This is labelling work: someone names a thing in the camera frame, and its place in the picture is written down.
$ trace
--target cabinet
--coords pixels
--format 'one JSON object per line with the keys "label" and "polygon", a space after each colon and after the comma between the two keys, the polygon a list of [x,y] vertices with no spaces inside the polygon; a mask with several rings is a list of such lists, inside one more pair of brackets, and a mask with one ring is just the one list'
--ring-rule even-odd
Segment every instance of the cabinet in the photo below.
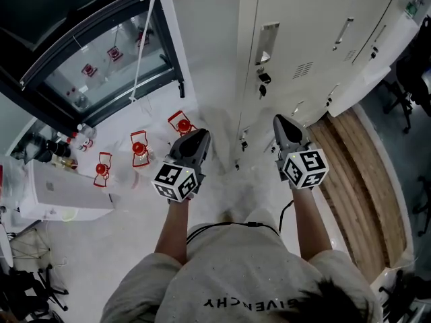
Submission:
{"label": "cabinet", "polygon": [[[258,0],[237,139],[256,124],[271,126],[270,116],[277,113],[294,114],[304,124],[319,119],[327,111],[329,94],[360,71],[352,63],[390,1]],[[271,38],[265,26],[277,23],[275,39],[262,42]],[[261,53],[269,60],[259,64]],[[271,78],[264,97],[258,70]],[[240,157],[239,147],[235,154]]]}

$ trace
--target wall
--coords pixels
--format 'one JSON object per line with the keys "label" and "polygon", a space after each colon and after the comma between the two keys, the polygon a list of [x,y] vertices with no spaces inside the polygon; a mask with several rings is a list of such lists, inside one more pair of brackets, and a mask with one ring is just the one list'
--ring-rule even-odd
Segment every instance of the wall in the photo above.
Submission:
{"label": "wall", "polygon": [[227,170],[238,128],[236,54],[240,0],[173,0],[201,118]]}
{"label": "wall", "polygon": [[17,137],[22,136],[32,119],[32,115],[0,94],[0,154],[6,154],[11,145],[19,141]]}

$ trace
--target person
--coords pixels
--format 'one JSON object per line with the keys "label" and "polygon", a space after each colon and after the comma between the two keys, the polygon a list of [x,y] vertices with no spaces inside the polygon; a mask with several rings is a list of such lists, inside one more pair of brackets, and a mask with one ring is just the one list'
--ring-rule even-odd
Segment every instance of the person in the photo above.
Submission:
{"label": "person", "polygon": [[101,323],[382,322],[365,278],[332,250],[311,189],[293,197],[301,257],[264,209],[188,234],[189,201],[172,201],[154,253],[121,281]]}

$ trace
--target white floor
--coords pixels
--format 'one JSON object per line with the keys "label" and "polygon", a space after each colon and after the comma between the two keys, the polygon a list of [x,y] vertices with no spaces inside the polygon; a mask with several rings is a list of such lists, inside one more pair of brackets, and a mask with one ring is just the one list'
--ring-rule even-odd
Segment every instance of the white floor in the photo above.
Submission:
{"label": "white floor", "polygon": [[[225,176],[211,175],[211,160],[204,166],[208,177],[199,194],[191,201],[189,226],[216,222],[219,215],[230,210],[242,221],[255,207],[268,209],[278,224],[281,210],[292,199],[287,183],[281,183],[272,159],[258,166],[241,169]],[[314,190],[331,241],[335,248],[345,244],[329,207],[319,190]],[[38,230],[50,244],[53,264],[70,292],[63,299],[69,311],[60,312],[66,323],[98,322],[102,308],[126,273],[146,254],[154,251],[168,205],[152,187],[123,198],[116,197],[116,209],[96,221],[41,223]],[[298,238],[293,206],[285,215],[282,238],[289,251],[298,254]],[[50,262],[44,257],[39,263]],[[36,271],[37,262],[16,260],[18,269]]]}

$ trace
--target wooden floor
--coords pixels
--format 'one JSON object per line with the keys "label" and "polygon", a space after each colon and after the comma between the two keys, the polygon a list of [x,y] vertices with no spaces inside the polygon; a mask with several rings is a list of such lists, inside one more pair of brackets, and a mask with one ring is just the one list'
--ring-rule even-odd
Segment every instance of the wooden floor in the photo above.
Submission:
{"label": "wooden floor", "polygon": [[406,247],[401,214],[385,167],[352,110],[309,128],[323,148],[329,173],[321,189],[352,260],[371,283]]}

